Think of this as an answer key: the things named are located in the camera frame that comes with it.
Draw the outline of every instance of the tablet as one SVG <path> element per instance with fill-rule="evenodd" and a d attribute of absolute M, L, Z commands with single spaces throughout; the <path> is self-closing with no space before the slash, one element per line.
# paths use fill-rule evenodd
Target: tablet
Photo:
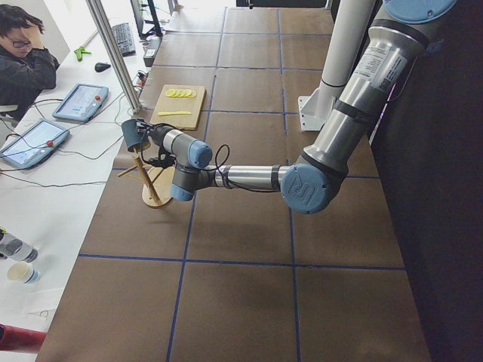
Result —
<path fill-rule="evenodd" d="M 60 119 L 87 122 L 103 105 L 109 88 L 100 85 L 78 83 L 55 109 L 52 116 Z"/>
<path fill-rule="evenodd" d="M 68 129 L 43 119 L 0 151 L 0 158 L 26 170 L 45 161 L 66 140 Z"/>

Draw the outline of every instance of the tiled table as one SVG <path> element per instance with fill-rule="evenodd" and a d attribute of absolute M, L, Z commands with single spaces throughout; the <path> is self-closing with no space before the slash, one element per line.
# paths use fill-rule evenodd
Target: tiled table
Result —
<path fill-rule="evenodd" d="M 182 9 L 139 116 L 163 84 L 204 85 L 194 137 L 228 143 L 230 164 L 293 163 L 316 137 L 297 97 L 318 86 L 332 26 L 323 10 Z M 39 362 L 429 360 L 366 139 L 311 216 L 225 189 L 153 210 L 116 177 L 129 166 L 124 146 Z"/>

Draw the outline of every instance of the man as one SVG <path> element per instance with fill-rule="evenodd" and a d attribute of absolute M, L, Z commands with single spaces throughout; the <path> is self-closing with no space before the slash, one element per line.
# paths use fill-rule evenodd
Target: man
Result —
<path fill-rule="evenodd" d="M 56 85 L 57 59 L 44 48 L 43 22 L 22 8 L 0 5 L 0 106 L 20 120 L 44 89 Z"/>

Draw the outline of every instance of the computer mouse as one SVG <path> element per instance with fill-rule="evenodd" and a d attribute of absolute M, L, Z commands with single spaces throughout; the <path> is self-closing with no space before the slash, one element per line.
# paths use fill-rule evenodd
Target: computer mouse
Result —
<path fill-rule="evenodd" d="M 96 65 L 94 66 L 94 70 L 98 73 L 101 73 L 110 67 L 111 65 L 108 63 L 96 63 Z"/>

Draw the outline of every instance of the red cup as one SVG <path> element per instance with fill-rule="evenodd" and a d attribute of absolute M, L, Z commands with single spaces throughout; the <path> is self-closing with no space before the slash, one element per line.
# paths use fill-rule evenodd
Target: red cup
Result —
<path fill-rule="evenodd" d="M 0 324 L 0 351 L 38 353 L 47 333 Z"/>

